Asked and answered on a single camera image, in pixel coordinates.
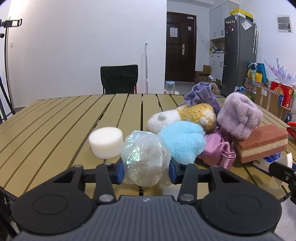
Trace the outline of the iridescent plastic bag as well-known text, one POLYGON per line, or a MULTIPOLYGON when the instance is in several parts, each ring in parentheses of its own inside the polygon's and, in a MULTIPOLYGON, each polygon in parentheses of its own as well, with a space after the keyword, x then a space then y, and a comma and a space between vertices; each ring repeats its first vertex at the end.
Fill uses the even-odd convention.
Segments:
POLYGON ((126 137, 121 150, 125 169, 123 182, 128 185, 154 187, 171 185, 169 163, 171 152, 160 135, 133 131, 126 137))

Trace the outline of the red and yellow sponge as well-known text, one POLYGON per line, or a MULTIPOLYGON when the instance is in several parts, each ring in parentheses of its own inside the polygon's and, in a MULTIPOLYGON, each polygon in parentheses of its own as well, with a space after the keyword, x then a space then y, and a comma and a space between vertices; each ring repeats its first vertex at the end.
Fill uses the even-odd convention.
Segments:
POLYGON ((238 160, 248 163, 286 150, 288 132, 274 125, 260 126, 246 140, 235 139, 233 144, 238 160))

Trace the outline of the white and yellow plush toy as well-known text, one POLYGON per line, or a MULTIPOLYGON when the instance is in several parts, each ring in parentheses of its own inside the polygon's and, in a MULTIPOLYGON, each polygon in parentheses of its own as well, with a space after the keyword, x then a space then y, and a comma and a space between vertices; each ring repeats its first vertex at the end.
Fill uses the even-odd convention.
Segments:
POLYGON ((173 110, 156 113, 147 121, 147 129, 152 133, 159 133, 165 126, 176 121, 199 124, 207 133, 217 127, 214 108, 210 104, 201 103, 193 106, 184 104, 173 110))

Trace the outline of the white foam cylinder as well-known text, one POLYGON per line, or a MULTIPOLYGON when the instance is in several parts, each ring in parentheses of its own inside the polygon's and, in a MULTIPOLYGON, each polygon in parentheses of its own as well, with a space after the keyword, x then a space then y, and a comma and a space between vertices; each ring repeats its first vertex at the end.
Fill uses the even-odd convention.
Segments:
POLYGON ((123 147, 122 130, 115 127, 94 130, 88 140, 93 155, 102 160, 119 156, 123 147))

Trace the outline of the red snack bag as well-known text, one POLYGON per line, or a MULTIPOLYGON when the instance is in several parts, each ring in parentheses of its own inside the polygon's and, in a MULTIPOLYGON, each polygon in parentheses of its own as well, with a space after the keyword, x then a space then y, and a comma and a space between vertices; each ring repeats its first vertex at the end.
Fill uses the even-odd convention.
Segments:
POLYGON ((288 127, 287 127, 287 132, 288 134, 296 140, 296 122, 294 121, 289 121, 287 123, 288 127))

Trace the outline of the pink satin cloth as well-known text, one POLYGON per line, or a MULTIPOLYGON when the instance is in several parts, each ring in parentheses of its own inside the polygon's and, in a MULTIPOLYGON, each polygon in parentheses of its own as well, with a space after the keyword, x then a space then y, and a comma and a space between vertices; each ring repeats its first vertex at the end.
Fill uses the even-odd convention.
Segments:
POLYGON ((233 137, 223 128, 217 128, 207 133, 205 139, 206 147, 198 159, 209 166, 218 165, 230 170, 236 159, 236 152, 231 147, 233 137))

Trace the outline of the large cardboard box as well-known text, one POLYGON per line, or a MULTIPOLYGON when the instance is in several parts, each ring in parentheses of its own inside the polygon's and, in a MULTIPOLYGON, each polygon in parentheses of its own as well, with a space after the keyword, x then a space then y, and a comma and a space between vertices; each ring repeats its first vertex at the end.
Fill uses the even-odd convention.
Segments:
POLYGON ((254 98, 254 102, 266 109, 270 113, 274 114, 282 121, 284 121, 287 117, 287 114, 290 113, 290 109, 281 105, 278 105, 278 100, 280 94, 270 90, 266 86, 257 85, 256 86, 256 94, 254 98))

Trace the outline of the red gift box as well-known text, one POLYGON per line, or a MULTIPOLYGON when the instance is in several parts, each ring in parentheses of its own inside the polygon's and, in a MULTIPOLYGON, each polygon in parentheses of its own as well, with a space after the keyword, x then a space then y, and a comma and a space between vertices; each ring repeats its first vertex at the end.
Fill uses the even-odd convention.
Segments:
POLYGON ((277 104, 286 108, 290 108, 293 95, 293 88, 275 81, 271 82, 270 89, 279 94, 277 104))

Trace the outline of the clear jar blue lid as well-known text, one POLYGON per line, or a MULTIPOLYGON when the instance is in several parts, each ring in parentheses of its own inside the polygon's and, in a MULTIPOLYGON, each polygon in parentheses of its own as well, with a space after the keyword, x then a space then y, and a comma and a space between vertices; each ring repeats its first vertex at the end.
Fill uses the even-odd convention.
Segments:
POLYGON ((174 81, 165 81, 165 93, 166 94, 175 94, 176 85, 174 81))

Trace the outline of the black folding chair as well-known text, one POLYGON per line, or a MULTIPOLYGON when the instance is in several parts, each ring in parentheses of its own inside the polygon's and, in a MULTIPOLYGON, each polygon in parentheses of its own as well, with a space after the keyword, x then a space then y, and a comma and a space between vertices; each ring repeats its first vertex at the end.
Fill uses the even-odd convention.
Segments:
POLYGON ((137 93, 138 66, 101 66, 103 94, 137 93))

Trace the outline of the purple flower decoration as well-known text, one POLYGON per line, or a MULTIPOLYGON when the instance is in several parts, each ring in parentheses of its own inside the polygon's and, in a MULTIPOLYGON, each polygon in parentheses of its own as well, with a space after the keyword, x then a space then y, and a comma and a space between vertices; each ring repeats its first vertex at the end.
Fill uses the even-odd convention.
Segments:
POLYGON ((295 76, 293 76, 292 73, 288 73, 287 70, 284 70, 284 66, 279 65, 278 58, 276 59, 276 67, 269 65, 266 61, 265 63, 280 83, 287 86, 295 85, 295 76))

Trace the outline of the blue gift bag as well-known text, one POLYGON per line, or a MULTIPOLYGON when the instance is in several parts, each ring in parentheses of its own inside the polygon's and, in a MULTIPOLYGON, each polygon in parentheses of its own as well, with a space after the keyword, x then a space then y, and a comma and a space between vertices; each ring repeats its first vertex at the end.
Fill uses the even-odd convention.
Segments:
POLYGON ((263 63, 249 61, 247 67, 247 76, 252 80, 253 84, 256 82, 266 84, 268 82, 265 65, 263 63))

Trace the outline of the white electrical panel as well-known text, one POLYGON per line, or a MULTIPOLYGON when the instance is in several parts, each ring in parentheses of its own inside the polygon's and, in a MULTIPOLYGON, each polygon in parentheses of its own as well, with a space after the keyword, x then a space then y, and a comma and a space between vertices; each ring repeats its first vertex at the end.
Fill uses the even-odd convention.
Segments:
POLYGON ((277 16, 277 26, 278 26, 278 32, 291 33, 292 24, 290 20, 290 15, 277 16))

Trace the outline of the yellow box on fridge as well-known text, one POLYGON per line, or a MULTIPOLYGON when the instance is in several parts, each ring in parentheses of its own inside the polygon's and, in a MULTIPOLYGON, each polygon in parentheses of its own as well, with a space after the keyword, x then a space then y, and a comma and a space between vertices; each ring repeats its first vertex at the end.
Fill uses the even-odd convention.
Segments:
POLYGON ((242 9, 235 9, 233 11, 230 12, 230 15, 240 15, 240 16, 244 16, 246 18, 250 18, 252 19, 253 18, 253 15, 242 10, 242 9))

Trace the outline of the white wall cabinet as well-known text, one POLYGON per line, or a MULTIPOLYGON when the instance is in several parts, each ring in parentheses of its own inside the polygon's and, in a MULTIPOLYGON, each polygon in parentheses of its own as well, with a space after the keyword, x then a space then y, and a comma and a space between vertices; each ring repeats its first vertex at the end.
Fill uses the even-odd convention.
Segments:
POLYGON ((230 12, 239 8, 239 4, 233 1, 226 1, 214 9, 210 10, 210 40, 225 37, 225 18, 230 16, 230 12))

